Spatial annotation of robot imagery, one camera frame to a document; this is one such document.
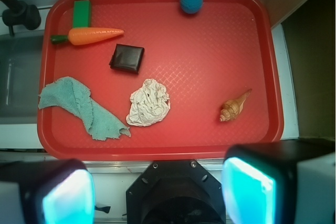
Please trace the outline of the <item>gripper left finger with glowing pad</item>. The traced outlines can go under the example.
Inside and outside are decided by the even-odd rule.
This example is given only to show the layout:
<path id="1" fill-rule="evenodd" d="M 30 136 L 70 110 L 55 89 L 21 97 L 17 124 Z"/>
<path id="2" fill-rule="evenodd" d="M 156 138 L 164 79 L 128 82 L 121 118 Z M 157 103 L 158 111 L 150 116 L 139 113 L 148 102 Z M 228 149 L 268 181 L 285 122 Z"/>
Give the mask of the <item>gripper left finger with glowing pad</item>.
<path id="1" fill-rule="evenodd" d="M 93 223 L 96 196 L 83 162 L 1 162 L 1 223 Z"/>

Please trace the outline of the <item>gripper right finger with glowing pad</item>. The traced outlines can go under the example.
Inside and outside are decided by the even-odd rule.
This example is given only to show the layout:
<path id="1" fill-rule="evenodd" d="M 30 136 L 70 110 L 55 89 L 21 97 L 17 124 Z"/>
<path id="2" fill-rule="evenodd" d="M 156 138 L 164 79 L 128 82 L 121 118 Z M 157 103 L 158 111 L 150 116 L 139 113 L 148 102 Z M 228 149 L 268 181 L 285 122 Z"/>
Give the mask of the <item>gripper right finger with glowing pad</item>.
<path id="1" fill-rule="evenodd" d="M 233 223 L 335 223 L 335 142 L 234 145 L 222 193 Z"/>

